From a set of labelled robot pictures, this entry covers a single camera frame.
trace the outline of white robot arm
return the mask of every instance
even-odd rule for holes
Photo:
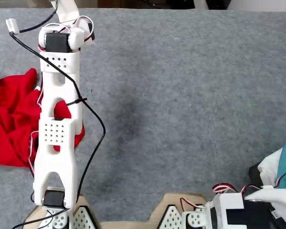
[[[40,55],[51,61],[53,67],[41,59],[43,99],[39,120],[39,147],[34,163],[34,202],[53,213],[68,209],[60,216],[63,220],[56,229],[73,228],[72,213],[77,202],[77,167],[74,157],[74,137],[82,131],[82,101],[79,97],[80,50],[93,44],[93,21],[80,16],[74,0],[51,0],[60,23],[49,23],[39,33]],[[20,31],[15,19],[6,20],[9,32]],[[70,80],[59,81],[61,71]],[[54,108],[64,100],[71,118],[55,119]],[[53,146],[60,146],[60,151]],[[63,188],[49,187],[52,173],[59,175]]]

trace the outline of gray carpet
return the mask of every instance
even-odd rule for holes
[[[0,76],[39,69],[12,40],[51,10],[0,10]],[[108,134],[82,192],[99,220],[146,220],[165,192],[249,182],[248,168],[286,141],[286,13],[81,10],[97,44],[82,51],[81,89]],[[36,47],[38,31],[19,36]],[[83,110],[79,175],[101,136]],[[0,166],[0,229],[33,209],[27,169]]]

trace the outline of white connector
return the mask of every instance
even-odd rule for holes
[[[19,33],[19,28],[18,28],[16,19],[9,18],[9,19],[6,19],[5,22],[8,27],[9,32],[13,32],[14,34]]]

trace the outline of red cloth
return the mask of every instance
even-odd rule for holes
[[[40,91],[33,86],[37,79],[35,69],[24,75],[12,75],[0,79],[0,165],[28,167],[31,132],[38,130],[41,109],[37,105]],[[64,101],[56,104],[54,117],[71,118]],[[34,161],[38,133],[32,134],[32,156]],[[75,146],[84,136],[84,128],[75,136]]]

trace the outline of wooden base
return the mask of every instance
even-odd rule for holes
[[[163,199],[160,201],[158,206],[153,210],[149,220],[146,222],[138,222],[138,221],[117,221],[117,222],[97,222],[99,229],[156,229],[167,205],[174,204],[176,205],[178,211],[181,213],[181,205],[180,205],[180,197],[184,197],[189,201],[195,204],[205,204],[206,200],[201,195],[195,194],[186,194],[186,193],[166,193]],[[80,196],[79,201],[77,203],[77,207],[81,205],[89,206],[85,197]],[[95,218],[93,211],[89,208],[93,217]],[[189,206],[185,206],[185,210],[192,210],[193,208]],[[25,222],[43,218],[46,215],[46,211],[42,209],[42,207],[35,208],[31,214],[26,218]],[[40,225],[40,222],[29,224],[23,227],[23,229],[36,229]]]

